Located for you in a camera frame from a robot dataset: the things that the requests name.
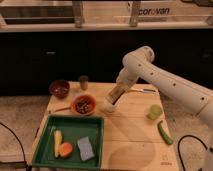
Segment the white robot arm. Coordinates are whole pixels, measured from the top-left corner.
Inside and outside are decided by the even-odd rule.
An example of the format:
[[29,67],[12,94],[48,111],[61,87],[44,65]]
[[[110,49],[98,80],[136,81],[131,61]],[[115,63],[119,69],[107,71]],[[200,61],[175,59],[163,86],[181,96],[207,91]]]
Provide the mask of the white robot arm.
[[114,105],[141,78],[202,120],[211,130],[209,146],[213,148],[213,90],[156,67],[152,64],[154,58],[149,46],[127,53],[116,86],[106,96],[106,102]]

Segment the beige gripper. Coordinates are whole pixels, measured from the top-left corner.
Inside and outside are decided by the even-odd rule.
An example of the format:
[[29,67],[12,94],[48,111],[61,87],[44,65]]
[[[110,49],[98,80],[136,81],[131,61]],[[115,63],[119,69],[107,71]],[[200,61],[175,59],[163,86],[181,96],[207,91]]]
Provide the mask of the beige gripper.
[[125,84],[117,84],[107,95],[108,96],[116,96],[118,99],[126,92],[128,86]]

